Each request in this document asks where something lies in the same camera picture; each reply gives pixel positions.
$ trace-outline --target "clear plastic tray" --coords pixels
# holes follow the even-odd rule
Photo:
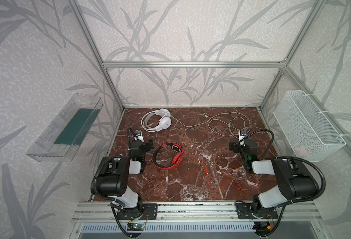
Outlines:
[[[103,107],[101,97],[75,93],[27,155],[39,162],[70,162]]]

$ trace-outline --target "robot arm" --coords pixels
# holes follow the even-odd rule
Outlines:
[[[255,201],[260,205],[255,208],[258,209],[274,208],[294,199],[311,197],[319,191],[316,180],[300,161],[283,158],[255,161],[252,169],[255,174],[275,175],[278,183],[272,189],[257,195]]]
[[[128,187],[129,169],[132,162],[134,161],[131,161],[129,157],[104,157],[101,161],[103,167],[97,179],[97,193],[93,179],[90,186],[92,194],[106,196],[110,201],[117,201],[126,209],[139,209],[140,196]]]

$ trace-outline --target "white headphones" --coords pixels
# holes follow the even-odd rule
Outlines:
[[[147,125],[147,122],[153,115],[162,116],[162,118],[159,120],[159,124],[154,128],[149,127]],[[156,131],[167,129],[168,127],[170,127],[171,124],[172,124],[172,120],[170,119],[170,112],[167,109],[159,109],[158,111],[151,111],[145,114],[144,117],[142,117],[141,119],[141,126],[144,128],[145,131],[148,131],[148,132],[156,132]]]

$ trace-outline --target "red cable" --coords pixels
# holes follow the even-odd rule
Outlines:
[[[182,150],[182,151],[185,152],[185,153],[188,153],[188,154],[190,154],[190,155],[193,155],[192,153],[189,153],[189,152],[187,152],[187,151],[185,151],[185,150]],[[203,159],[201,159],[200,157],[198,157],[197,155],[193,155],[193,156],[199,158],[199,159],[202,160],[202,162],[205,164],[207,186],[208,186],[212,191],[216,191],[216,190],[219,188],[219,184],[221,183],[221,173],[219,173],[219,182],[218,182],[218,185],[217,185],[216,189],[212,189],[212,188],[210,187],[210,184],[209,184],[209,179],[208,179],[208,175],[207,175],[207,165],[206,165],[205,161],[204,161]]]
[[[177,143],[177,142],[168,142],[168,143],[174,143],[174,144],[177,144],[177,145],[180,146],[180,144]],[[209,178],[208,178],[208,173],[207,173],[207,165],[206,165],[206,162],[205,162],[202,158],[198,157],[197,155],[194,155],[194,154],[192,154],[192,153],[189,153],[189,152],[183,150],[182,147],[180,147],[180,149],[182,150],[183,153],[188,153],[188,154],[193,155],[194,157],[197,157],[198,159],[202,160],[202,162],[203,162],[204,165],[205,165],[207,186],[210,188],[210,190],[216,191],[216,190],[219,188],[219,185],[220,185],[220,183],[221,183],[221,171],[219,171],[219,181],[218,181],[218,185],[217,185],[217,187],[216,187],[215,189],[212,189],[212,188],[210,187],[210,184],[209,184]],[[169,167],[169,168],[165,168],[165,169],[175,168],[176,166],[178,166],[178,164],[179,164],[181,161],[182,161],[182,160],[177,161],[177,163],[176,163],[175,165],[173,165],[173,166],[171,166],[171,167]],[[231,176],[231,173],[232,173],[234,170],[237,170],[237,169],[241,169],[241,168],[233,169],[233,170],[231,170],[229,173],[227,173],[227,172],[225,171],[225,173],[227,174],[227,181],[229,181],[229,184],[230,184],[232,187],[236,188],[236,189],[242,190],[242,192],[244,192],[245,194],[250,194],[250,195],[252,195],[252,194],[257,194],[257,193],[259,193],[259,190],[260,190],[260,183],[259,183],[259,181],[254,177],[254,175],[252,175],[252,174],[250,174],[250,175],[256,180],[256,183],[255,183],[254,185],[252,185],[252,186],[251,186],[250,188],[248,188],[248,189],[243,189],[243,188],[240,187],[240,184],[238,183],[238,181],[236,181],[236,179],[233,178],[233,177]],[[232,184],[233,181],[235,181],[235,182],[238,184],[238,187],[239,187],[239,188],[236,187],[236,186],[234,186],[234,185]],[[256,185],[259,185],[259,187],[258,187],[258,190],[257,190],[255,193],[248,193],[248,192],[246,192],[247,190],[250,190],[250,189],[254,188]]]
[[[272,225],[270,227],[273,227],[274,226],[274,219],[272,218],[271,214],[269,213],[271,219],[272,219]]]
[[[207,165],[206,165],[205,161],[204,161],[203,159],[201,159],[200,157],[198,157],[197,155],[194,155],[194,154],[192,154],[192,153],[189,153],[189,152],[187,152],[187,151],[185,151],[185,150],[182,150],[182,151],[185,152],[185,153],[188,153],[188,154],[190,154],[190,155],[193,155],[194,157],[197,157],[198,159],[202,160],[202,162],[205,164],[207,185],[208,185],[208,187],[209,187],[212,191],[216,191],[216,190],[218,189],[218,187],[219,187],[219,184],[221,183],[221,173],[220,173],[221,171],[219,171],[219,182],[218,182],[218,185],[217,185],[216,189],[212,189],[212,188],[210,187],[210,184],[209,184],[209,179],[208,179],[208,176],[207,176]],[[259,185],[258,190],[257,190],[255,193],[251,193],[250,195],[252,195],[252,194],[257,194],[257,193],[259,192],[259,189],[260,189],[260,183],[259,183],[259,181],[254,177],[254,175],[251,175],[257,182],[256,182],[254,185],[252,185],[250,188],[248,188],[248,189],[243,189],[243,188],[241,188],[240,185],[239,185],[239,183],[235,180],[235,178],[233,178],[233,177],[231,176],[231,172],[234,171],[234,170],[237,170],[237,169],[240,169],[240,168],[233,169],[233,170],[231,170],[228,174],[227,174],[227,172],[226,172],[226,174],[227,174],[227,180],[229,181],[229,184],[230,184],[232,187],[236,188],[236,189],[242,190],[242,192],[244,192],[245,194],[250,194],[250,193],[248,193],[248,192],[246,192],[246,191],[252,189],[252,188],[253,188],[254,186],[256,186],[256,185]],[[234,186],[234,185],[232,184],[232,181],[230,182],[229,177],[231,177],[231,178],[233,179],[233,181],[235,181],[235,182],[238,184],[239,188],[236,187],[236,186]]]

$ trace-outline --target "wall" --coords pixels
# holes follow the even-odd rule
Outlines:
[[[351,0],[327,1],[289,67],[351,137]],[[280,88],[286,85],[283,80],[279,83]],[[273,110],[263,112],[269,115]],[[272,116],[268,121],[277,130]],[[288,149],[283,137],[279,134],[277,141]],[[334,239],[351,238],[351,158],[340,149],[317,165],[327,187],[315,204]]]
[[[66,4],[0,0],[0,239],[64,236],[120,116]],[[25,155],[75,92],[104,107],[73,161]]]
[[[314,3],[78,2],[104,61],[281,61]],[[109,73],[127,106],[258,106],[276,70],[118,68]]]

